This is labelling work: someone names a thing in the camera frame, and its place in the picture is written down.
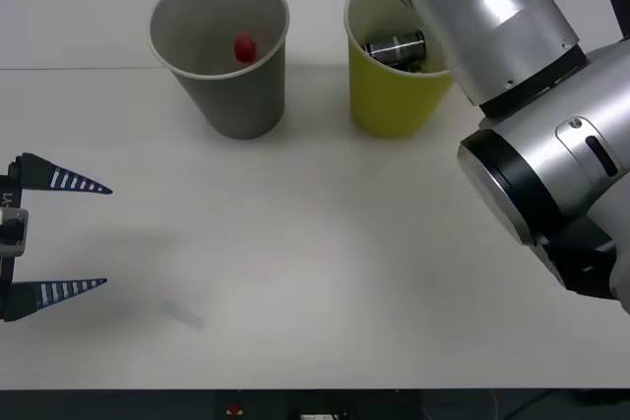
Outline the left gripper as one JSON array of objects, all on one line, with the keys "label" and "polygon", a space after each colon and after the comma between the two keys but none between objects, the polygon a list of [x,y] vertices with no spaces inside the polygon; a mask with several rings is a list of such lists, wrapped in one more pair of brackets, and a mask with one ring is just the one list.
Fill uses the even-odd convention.
[{"label": "left gripper", "polygon": [[15,260],[24,252],[22,188],[100,195],[113,193],[105,185],[36,154],[25,152],[16,157],[14,171],[9,169],[1,176],[1,320],[6,323],[107,283],[106,278],[12,283]]}]

